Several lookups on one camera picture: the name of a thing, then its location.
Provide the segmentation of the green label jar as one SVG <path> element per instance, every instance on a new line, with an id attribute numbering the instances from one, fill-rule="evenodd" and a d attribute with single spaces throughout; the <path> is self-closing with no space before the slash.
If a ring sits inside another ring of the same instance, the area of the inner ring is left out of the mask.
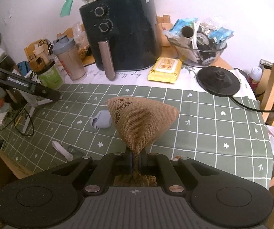
<path id="1" fill-rule="evenodd" d="M 58 90 L 64 85 L 64 77 L 54 60 L 50 60 L 41 71 L 36 72 L 41 83 L 51 89 Z"/>

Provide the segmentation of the white gimbal tripod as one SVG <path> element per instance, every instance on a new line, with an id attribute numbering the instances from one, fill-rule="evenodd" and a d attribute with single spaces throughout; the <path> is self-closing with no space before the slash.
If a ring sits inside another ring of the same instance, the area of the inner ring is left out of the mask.
<path id="1" fill-rule="evenodd" d="M 35 108 L 53 101 L 58 101 L 62 98 L 62 95 L 58 90 L 48 88 L 36 81 L 27 79 L 17 74 L 8 76 L 7 80 L 11 83 L 13 88 L 19 91 L 19 93 L 27 101 L 27 104 L 31 106 L 23 127 L 23 133 L 26 133 L 27 127 L 31 123 Z"/>

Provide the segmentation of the black air fryer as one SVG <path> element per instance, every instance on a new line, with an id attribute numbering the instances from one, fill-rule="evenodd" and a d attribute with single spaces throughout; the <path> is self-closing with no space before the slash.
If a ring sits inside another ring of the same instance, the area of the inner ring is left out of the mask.
<path id="1" fill-rule="evenodd" d="M 96 66 L 109 80 L 118 71 L 146 69 L 161 54 L 154 0 L 97 0 L 80 16 Z"/>

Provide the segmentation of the yellow wet wipes pack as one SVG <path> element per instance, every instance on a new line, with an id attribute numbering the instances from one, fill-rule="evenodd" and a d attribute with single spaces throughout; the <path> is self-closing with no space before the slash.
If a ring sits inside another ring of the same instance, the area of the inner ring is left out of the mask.
<path id="1" fill-rule="evenodd" d="M 149 71 L 148 80 L 174 84 L 179 77 L 181 66 L 179 59 L 160 57 Z"/>

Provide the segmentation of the glass bowl with clutter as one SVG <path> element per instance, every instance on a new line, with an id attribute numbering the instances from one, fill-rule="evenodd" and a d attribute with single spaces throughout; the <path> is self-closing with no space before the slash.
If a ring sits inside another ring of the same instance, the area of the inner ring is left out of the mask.
<path id="1" fill-rule="evenodd" d="M 216 62 L 227 48 L 227 40 L 234 35 L 232 30 L 198 18 L 178 19 L 162 33 L 179 59 L 193 67 L 208 67 Z"/>

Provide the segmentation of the brown burlap pouch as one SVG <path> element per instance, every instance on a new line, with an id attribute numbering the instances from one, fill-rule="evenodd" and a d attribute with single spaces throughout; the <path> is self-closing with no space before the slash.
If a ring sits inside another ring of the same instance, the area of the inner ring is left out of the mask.
<path id="1" fill-rule="evenodd" d="M 141 175 L 138 170 L 139 155 L 170 128 L 178 118 L 179 110 L 169 104 L 141 97 L 114 97 L 106 103 L 119 136 L 133 155 L 132 173 L 116 176 L 114 185 L 157 186 L 154 176 Z"/>

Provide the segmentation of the black kettle base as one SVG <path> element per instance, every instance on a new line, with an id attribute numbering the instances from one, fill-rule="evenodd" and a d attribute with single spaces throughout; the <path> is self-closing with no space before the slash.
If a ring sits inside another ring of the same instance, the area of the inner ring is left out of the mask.
<path id="1" fill-rule="evenodd" d="M 219 97 L 230 97 L 240 90 L 239 79 L 229 70 L 221 67 L 202 68 L 198 71 L 196 79 L 202 89 Z"/>

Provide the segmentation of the green plastic tag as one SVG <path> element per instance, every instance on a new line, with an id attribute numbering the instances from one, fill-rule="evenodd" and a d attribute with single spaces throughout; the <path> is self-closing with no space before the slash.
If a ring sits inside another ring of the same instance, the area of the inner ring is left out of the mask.
<path id="1" fill-rule="evenodd" d="M 63 7 L 61 9 L 60 18 L 67 17 L 70 15 L 71 10 L 72 10 L 72 5 L 73 5 L 74 0 L 66 0 L 65 3 L 63 4 Z"/>

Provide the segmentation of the grey sock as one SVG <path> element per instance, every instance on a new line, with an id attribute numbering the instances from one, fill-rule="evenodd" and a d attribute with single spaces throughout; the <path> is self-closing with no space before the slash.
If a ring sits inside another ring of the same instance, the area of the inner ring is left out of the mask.
<path id="1" fill-rule="evenodd" d="M 94 129 L 107 129 L 112 124 L 112 118 L 108 110 L 99 111 L 94 117 L 90 119 L 90 125 Z"/>

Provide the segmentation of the grey lid shaker bottle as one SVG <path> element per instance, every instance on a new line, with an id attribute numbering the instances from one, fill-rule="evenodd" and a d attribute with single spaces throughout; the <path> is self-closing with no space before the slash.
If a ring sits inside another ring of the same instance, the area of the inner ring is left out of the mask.
<path id="1" fill-rule="evenodd" d="M 53 41 L 53 53 L 58 57 L 72 81 L 81 79 L 86 71 L 80 59 L 74 38 L 61 35 Z"/>

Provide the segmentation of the green grid tablecloth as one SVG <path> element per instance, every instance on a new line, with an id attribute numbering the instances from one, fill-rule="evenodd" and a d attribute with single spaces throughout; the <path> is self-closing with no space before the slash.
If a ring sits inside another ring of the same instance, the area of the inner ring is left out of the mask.
<path id="1" fill-rule="evenodd" d="M 65 163 L 54 141 L 73 155 L 97 160 L 111 152 L 123 152 L 125 144 L 114 126 L 94 129 L 90 119 L 107 109 L 116 96 L 143 97 L 176 107 L 180 114 L 147 152 L 169 158 L 190 157 L 217 169 L 268 187 L 273 155 L 267 127 L 257 103 L 242 97 L 245 110 L 228 98 L 194 90 L 136 85 L 66 84 L 62 99 L 36 109 L 26 133 L 23 125 L 30 111 L 11 112 L 0 128 L 2 150 L 16 162 L 37 173 Z"/>

